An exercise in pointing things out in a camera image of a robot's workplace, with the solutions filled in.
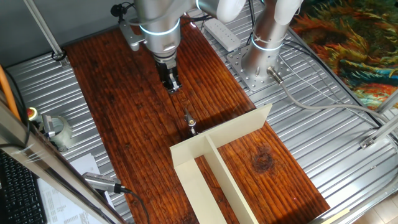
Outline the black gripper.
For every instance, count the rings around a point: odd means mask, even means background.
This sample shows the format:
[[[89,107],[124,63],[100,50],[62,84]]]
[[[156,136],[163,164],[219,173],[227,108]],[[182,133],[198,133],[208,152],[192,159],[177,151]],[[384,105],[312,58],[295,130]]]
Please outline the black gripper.
[[[166,63],[156,62],[156,68],[163,86],[170,92],[176,92],[182,87],[178,79],[177,65],[167,66]]]

